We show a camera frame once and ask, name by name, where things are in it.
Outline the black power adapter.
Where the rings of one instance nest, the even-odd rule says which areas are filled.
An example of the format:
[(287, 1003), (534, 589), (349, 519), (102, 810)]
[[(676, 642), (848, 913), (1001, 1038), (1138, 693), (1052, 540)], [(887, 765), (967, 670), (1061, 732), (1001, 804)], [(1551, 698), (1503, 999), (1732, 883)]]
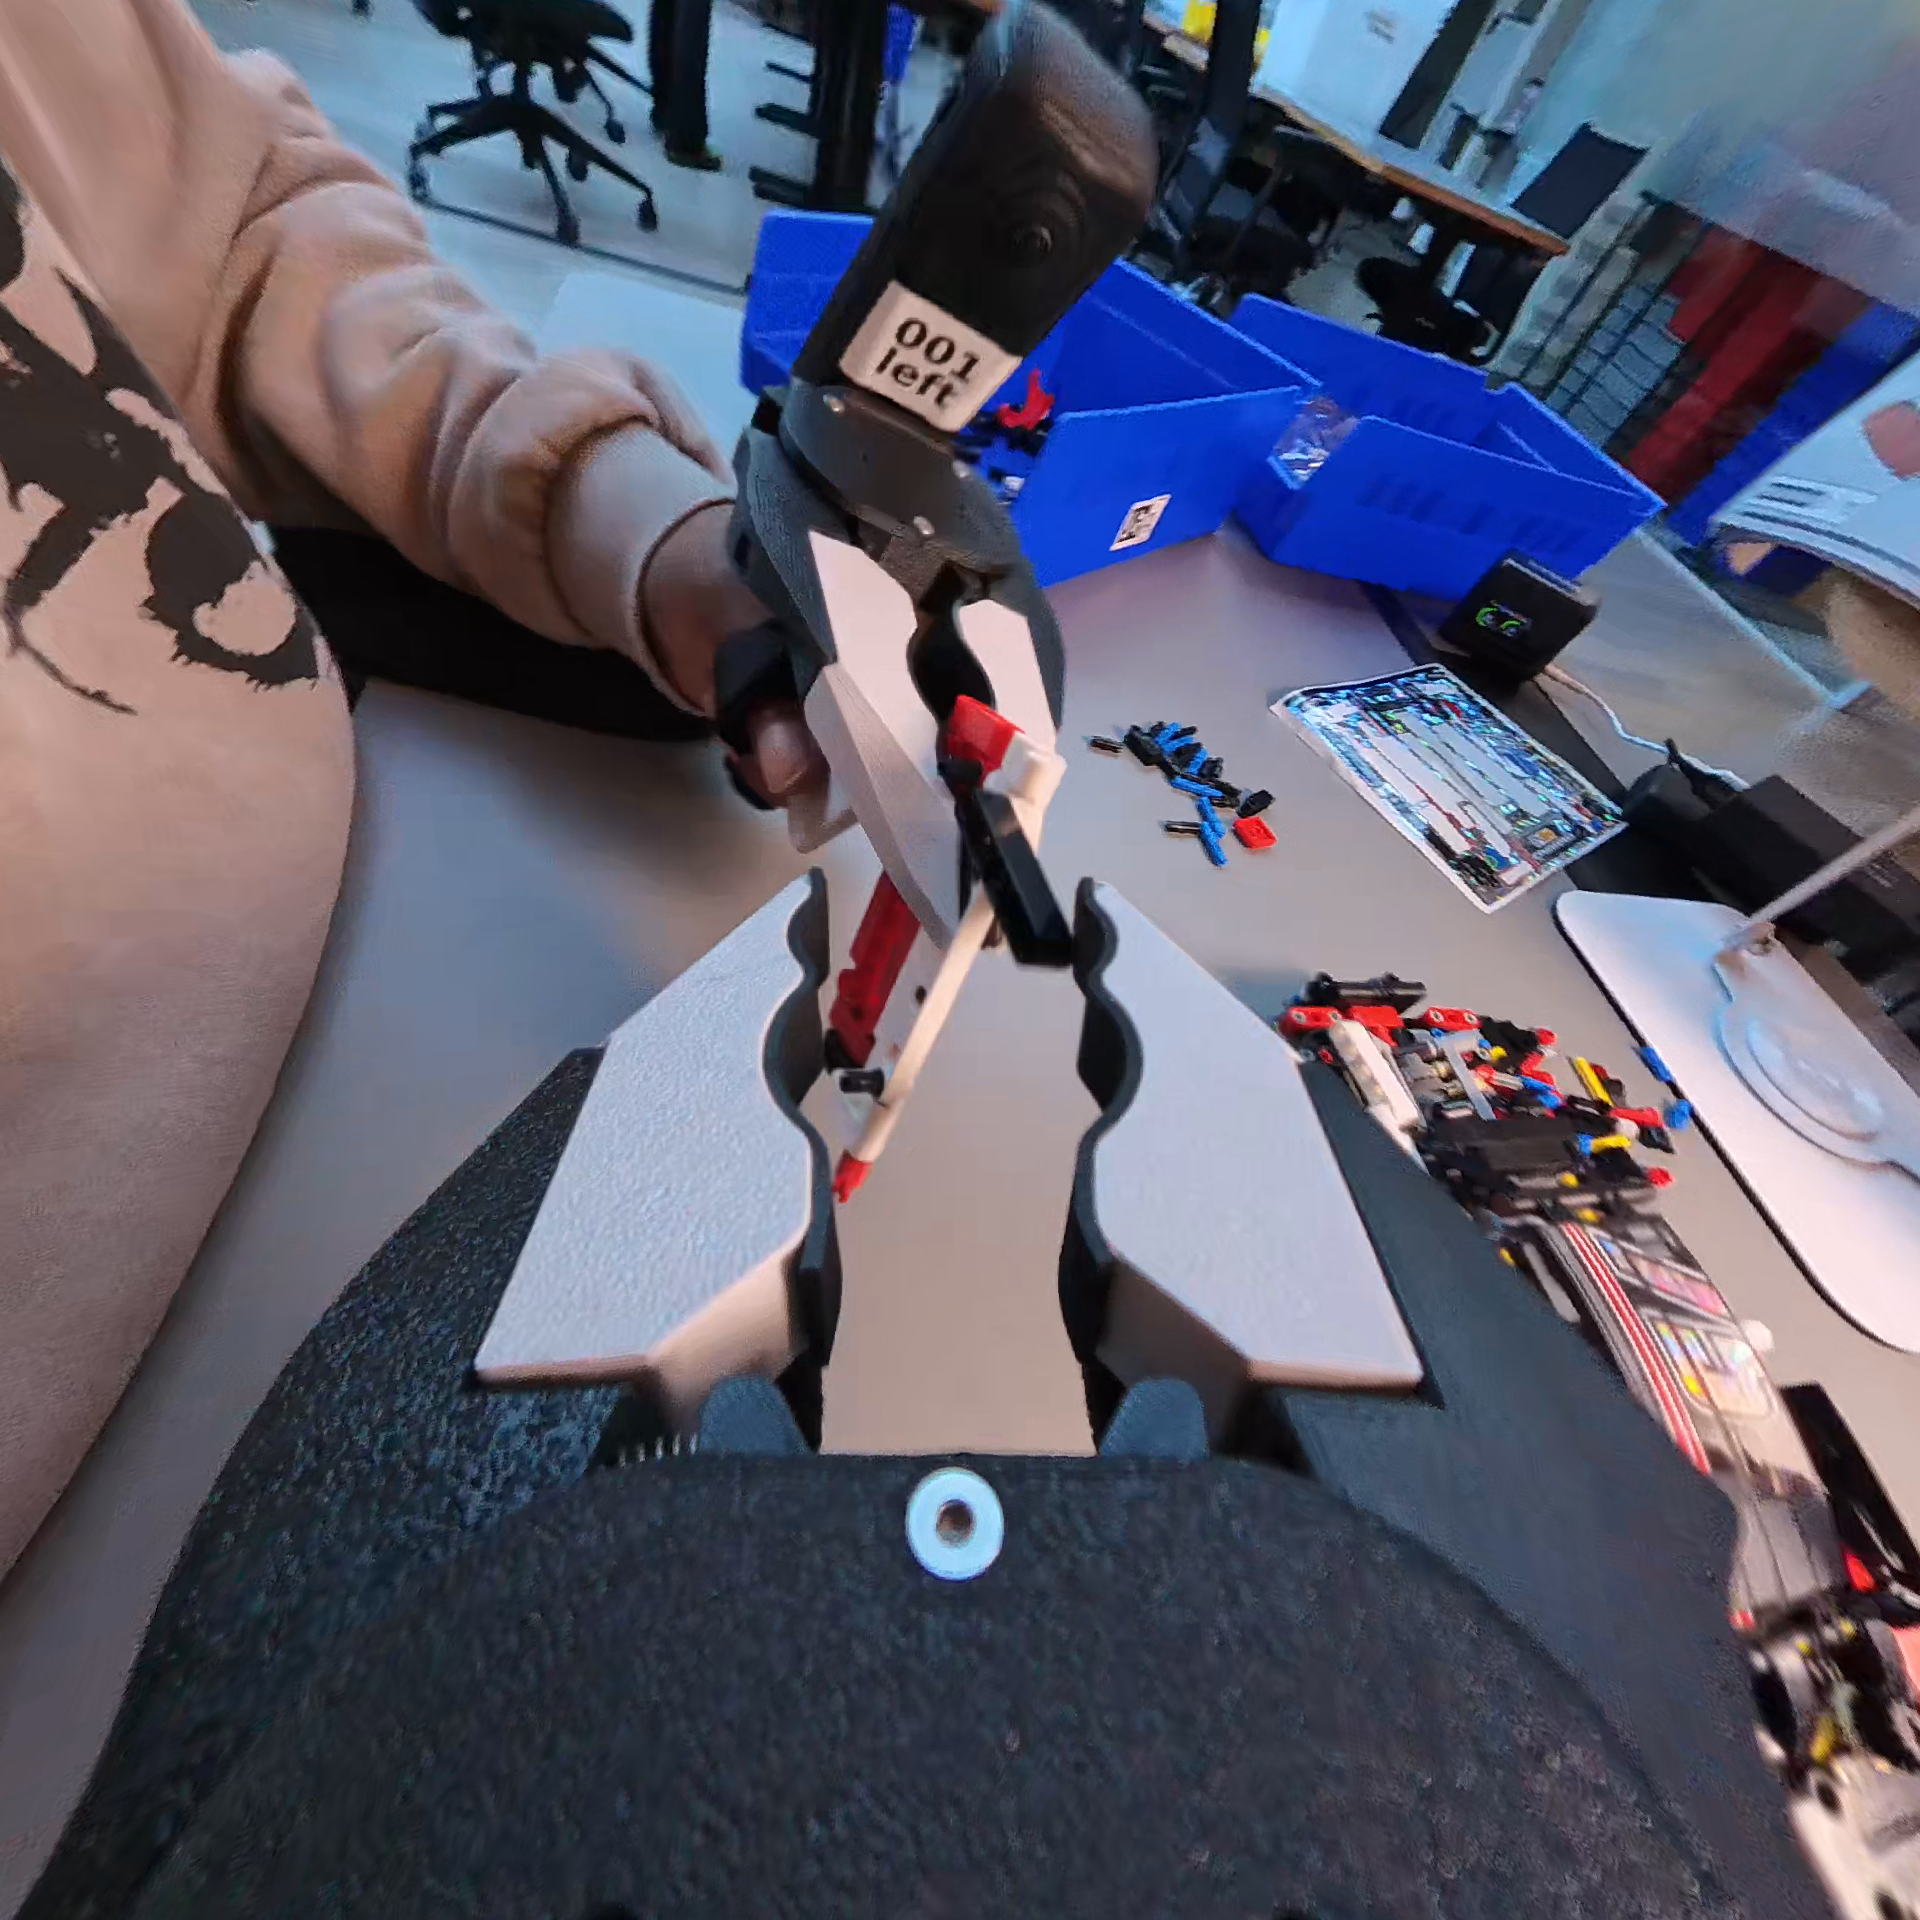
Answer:
[[(1777, 775), (1732, 785), (1678, 756), (1638, 775), (1621, 810), (1745, 919), (1860, 841)], [(1799, 902), (1783, 927), (1830, 949), (1860, 981), (1888, 975), (1917, 958), (1917, 877), (1893, 851), (1879, 853)]]

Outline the white red lego assembly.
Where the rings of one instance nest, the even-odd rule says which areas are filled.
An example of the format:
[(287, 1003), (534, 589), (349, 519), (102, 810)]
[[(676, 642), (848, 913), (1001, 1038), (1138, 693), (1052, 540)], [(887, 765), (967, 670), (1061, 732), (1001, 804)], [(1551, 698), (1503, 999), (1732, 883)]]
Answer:
[[(940, 773), (951, 794), (959, 777), (982, 777), (989, 790), (1009, 797), (1039, 853), (1039, 829), (1064, 777), (1058, 748), (1034, 748), (992, 706), (965, 695), (940, 732)], [(951, 949), (937, 950), (894, 883), (878, 877), (832, 991), (823, 1057), (857, 1117), (841, 1151), (853, 1150), (870, 1165), (904, 1116), (973, 963), (992, 937), (1001, 941), (965, 859), (959, 885), (965, 917)]]

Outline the blue plastic bin white tag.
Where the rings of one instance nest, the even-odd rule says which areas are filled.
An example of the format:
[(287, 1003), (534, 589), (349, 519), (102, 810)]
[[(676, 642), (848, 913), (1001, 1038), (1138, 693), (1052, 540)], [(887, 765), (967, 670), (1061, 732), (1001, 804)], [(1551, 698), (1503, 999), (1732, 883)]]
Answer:
[(894, 273), (912, 297), (864, 364), (887, 401), (914, 395), (904, 373), (929, 385), (929, 401), (972, 374), (962, 398), (978, 407), (954, 439), (1022, 388), (1024, 369), (1042, 369), (1056, 419), (1024, 491), (1001, 505), (1037, 585), (1212, 538), (1312, 377), (1124, 263), (1037, 332), (1052, 273), (1012, 259), (1007, 235), (981, 218), (954, 215), (940, 231), (929, 277)]

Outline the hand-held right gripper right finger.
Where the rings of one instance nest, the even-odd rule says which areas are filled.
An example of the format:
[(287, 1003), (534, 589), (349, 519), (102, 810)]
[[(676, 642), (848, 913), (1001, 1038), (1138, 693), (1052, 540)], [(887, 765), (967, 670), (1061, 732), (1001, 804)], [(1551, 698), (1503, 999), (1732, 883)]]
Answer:
[(1080, 881), (1074, 1150), (1058, 1297), (1104, 1443), (1173, 1380), (1207, 1445), (1262, 1396), (1406, 1399), (1424, 1363), (1292, 1047), (1104, 881)]

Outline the instruction booklet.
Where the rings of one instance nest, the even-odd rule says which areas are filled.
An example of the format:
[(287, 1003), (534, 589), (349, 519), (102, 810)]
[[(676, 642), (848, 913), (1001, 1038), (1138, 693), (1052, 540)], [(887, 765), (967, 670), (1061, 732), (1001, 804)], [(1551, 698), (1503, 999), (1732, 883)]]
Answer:
[(1917, 357), (1735, 491), (1712, 538), (1770, 541), (1917, 604)]

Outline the holographic sticker sheet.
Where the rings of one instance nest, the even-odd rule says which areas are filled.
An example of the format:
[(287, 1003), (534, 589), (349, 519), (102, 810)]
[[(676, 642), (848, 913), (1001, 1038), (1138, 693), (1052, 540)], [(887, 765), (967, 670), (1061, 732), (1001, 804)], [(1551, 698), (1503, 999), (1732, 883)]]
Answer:
[(1437, 663), (1295, 689), (1270, 714), (1484, 914), (1624, 829), (1614, 801)]

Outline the heap of black lego parts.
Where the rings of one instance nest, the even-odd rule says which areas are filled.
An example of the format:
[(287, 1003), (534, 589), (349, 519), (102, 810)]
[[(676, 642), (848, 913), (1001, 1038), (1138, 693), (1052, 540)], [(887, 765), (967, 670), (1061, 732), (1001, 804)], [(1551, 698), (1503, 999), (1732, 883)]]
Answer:
[(1056, 407), (1058, 395), (1042, 369), (1024, 369), (1022, 388), (981, 411), (954, 439), (954, 460), (1012, 507), (1044, 451)]

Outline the person's left forearm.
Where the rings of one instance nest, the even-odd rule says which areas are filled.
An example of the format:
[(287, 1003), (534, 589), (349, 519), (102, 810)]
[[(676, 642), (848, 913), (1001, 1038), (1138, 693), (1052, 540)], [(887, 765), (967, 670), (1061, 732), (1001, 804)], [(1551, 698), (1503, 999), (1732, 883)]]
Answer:
[(545, 641), (620, 651), (655, 547), (732, 502), (674, 382), (542, 355), (266, 52), (186, 4), (5, 4), (5, 162), (256, 522), (349, 522)]

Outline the black power bank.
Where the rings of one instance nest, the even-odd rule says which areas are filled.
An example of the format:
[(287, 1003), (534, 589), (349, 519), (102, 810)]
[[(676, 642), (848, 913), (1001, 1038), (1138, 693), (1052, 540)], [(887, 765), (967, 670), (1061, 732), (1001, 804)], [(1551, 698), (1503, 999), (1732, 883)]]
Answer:
[(1594, 619), (1599, 595), (1510, 551), (1434, 628), (1434, 646), (1502, 685), (1536, 681)]

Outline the pile of small lego pins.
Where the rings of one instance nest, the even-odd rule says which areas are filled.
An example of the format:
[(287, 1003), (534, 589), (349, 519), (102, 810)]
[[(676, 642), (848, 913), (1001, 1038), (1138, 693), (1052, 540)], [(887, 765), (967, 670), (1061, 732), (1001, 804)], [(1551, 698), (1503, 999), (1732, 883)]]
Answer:
[(1224, 759), (1209, 753), (1197, 726), (1185, 723), (1149, 723), (1082, 734), (1089, 755), (1132, 762), (1162, 782), (1184, 813), (1166, 818), (1159, 829), (1199, 849), (1212, 869), (1223, 870), (1232, 853), (1264, 854), (1279, 845), (1268, 821), (1276, 795), (1262, 787), (1228, 779)]

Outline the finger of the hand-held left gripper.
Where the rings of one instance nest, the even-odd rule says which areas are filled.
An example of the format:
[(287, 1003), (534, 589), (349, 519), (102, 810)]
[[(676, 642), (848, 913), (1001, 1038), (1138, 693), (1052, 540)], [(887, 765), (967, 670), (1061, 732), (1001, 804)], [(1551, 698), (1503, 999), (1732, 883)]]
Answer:
[(976, 598), (959, 605), (954, 628), (992, 685), (992, 709), (1034, 748), (1054, 753), (1058, 718), (1026, 618), (998, 601)]
[(908, 649), (919, 612), (866, 551), (807, 531), (789, 588), (783, 676), (824, 756), (834, 804), (866, 835), (882, 870), (937, 950), (953, 947), (962, 849), (940, 773), (940, 730)]

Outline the silver monitor stand base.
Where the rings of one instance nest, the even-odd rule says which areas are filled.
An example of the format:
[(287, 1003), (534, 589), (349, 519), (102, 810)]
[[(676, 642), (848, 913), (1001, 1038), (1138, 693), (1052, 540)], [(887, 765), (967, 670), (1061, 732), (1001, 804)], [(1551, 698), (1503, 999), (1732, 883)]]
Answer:
[(1749, 919), (1655, 897), (1551, 914), (1657, 1074), (1852, 1325), (1917, 1353), (1917, 1092), (1785, 943), (1785, 917), (1914, 837), (1917, 812)]

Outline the person's left hand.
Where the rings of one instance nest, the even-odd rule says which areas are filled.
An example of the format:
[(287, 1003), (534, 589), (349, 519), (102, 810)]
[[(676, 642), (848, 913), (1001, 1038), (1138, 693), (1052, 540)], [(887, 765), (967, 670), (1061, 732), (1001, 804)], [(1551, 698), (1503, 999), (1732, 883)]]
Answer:
[[(640, 581), (640, 615), (663, 678), (709, 721), (718, 715), (714, 661), (724, 642), (765, 619), (732, 561), (728, 524), (724, 502), (688, 515), (655, 547)], [(746, 743), (728, 755), (758, 803), (791, 810), (824, 790), (828, 764), (794, 700), (764, 698), (743, 726)]]

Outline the blue white lego race car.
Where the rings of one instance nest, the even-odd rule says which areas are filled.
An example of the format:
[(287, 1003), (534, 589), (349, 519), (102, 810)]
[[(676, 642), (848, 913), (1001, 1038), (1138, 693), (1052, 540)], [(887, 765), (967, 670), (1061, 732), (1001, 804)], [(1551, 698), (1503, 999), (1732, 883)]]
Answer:
[(1553, 1034), (1312, 975), (1276, 1019), (1608, 1361), (1736, 1521), (1729, 1626), (1759, 1754), (1841, 1916), (1914, 1916), (1914, 1542), (1817, 1382), (1780, 1382), (1661, 1201), (1673, 1137)]

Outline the crumpled clear plastic bag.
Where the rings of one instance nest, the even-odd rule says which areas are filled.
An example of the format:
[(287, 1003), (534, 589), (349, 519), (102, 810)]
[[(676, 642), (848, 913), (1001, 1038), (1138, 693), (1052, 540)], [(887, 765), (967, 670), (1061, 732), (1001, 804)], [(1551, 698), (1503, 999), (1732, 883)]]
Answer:
[(1282, 427), (1268, 462), (1289, 490), (1303, 490), (1344, 449), (1358, 422), (1352, 411), (1319, 394)]

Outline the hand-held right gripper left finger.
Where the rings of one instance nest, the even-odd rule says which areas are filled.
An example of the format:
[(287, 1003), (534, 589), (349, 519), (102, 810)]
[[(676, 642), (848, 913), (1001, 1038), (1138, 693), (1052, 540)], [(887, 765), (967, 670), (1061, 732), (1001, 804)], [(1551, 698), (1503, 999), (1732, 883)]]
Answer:
[(804, 873), (609, 1030), (474, 1351), (485, 1390), (623, 1385), (686, 1429), (728, 1379), (815, 1402), (841, 1311), (829, 902)]

